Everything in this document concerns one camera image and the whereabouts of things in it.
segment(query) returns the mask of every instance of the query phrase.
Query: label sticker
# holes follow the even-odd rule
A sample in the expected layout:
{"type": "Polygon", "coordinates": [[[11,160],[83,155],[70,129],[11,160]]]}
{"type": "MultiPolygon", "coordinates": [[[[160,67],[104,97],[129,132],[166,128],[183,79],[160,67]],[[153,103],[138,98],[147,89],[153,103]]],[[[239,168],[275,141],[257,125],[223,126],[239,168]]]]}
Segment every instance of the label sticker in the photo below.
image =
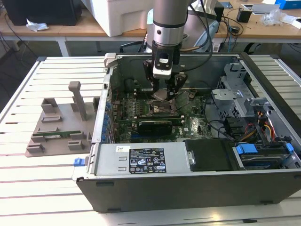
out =
{"type": "Polygon", "coordinates": [[[129,172],[166,173],[163,148],[129,149],[129,172]]]}
{"type": "Polygon", "coordinates": [[[116,152],[129,152],[131,146],[116,146],[116,152]]]}

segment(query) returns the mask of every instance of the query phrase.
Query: motherboard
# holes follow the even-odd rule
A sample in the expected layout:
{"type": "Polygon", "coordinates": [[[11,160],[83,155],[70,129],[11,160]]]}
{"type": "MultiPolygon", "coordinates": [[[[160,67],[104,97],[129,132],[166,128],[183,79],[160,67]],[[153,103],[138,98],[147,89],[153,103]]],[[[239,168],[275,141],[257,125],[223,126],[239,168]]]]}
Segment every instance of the motherboard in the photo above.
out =
{"type": "Polygon", "coordinates": [[[158,101],[148,91],[117,94],[112,102],[117,143],[182,142],[212,138],[204,118],[207,95],[184,90],[170,101],[158,101]]]}

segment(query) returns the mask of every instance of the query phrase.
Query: yellow wire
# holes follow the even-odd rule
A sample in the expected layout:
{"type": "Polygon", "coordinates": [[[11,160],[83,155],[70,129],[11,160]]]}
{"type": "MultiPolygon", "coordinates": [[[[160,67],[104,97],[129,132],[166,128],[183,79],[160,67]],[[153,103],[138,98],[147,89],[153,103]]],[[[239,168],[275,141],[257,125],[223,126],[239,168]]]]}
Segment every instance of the yellow wire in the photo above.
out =
{"type": "Polygon", "coordinates": [[[243,140],[249,138],[249,137],[252,136],[255,132],[256,132],[256,131],[253,130],[250,134],[248,134],[247,136],[245,136],[244,138],[242,138],[240,141],[243,141],[243,140]]]}
{"type": "Polygon", "coordinates": [[[269,129],[269,134],[270,134],[271,140],[272,140],[273,138],[272,138],[272,130],[271,130],[271,128],[268,125],[264,125],[264,126],[269,129]]]}

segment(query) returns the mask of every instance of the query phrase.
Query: computer case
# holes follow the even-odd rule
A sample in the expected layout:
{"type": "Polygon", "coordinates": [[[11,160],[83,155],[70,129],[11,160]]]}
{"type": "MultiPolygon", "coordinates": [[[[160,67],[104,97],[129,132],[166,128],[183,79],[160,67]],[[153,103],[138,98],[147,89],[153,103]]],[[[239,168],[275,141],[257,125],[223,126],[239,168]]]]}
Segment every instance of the computer case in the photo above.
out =
{"type": "Polygon", "coordinates": [[[81,16],[80,0],[2,0],[14,25],[35,23],[76,25],[81,16]]]}

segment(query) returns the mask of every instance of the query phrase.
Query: gray floor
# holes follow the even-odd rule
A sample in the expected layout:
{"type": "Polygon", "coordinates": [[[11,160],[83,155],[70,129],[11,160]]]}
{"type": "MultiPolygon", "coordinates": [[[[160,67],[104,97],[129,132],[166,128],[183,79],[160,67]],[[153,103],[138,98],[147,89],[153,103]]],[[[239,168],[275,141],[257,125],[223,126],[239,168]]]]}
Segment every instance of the gray floor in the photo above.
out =
{"type": "MultiPolygon", "coordinates": [[[[81,41],[68,42],[72,56],[103,56],[108,52],[119,52],[119,47],[126,42],[101,42],[102,52],[97,52],[95,42],[81,41]]],[[[18,88],[23,78],[34,64],[36,57],[25,45],[19,43],[20,51],[10,52],[0,59],[0,111],[18,88]]],[[[234,52],[244,50],[247,43],[239,43],[234,52]]],[[[38,56],[60,57],[61,52],[56,42],[32,41],[29,47],[38,56]]],[[[137,52],[139,46],[125,48],[125,52],[137,52]]],[[[262,44],[254,54],[277,54],[299,76],[301,75],[301,53],[291,49],[287,44],[262,44]]]]}

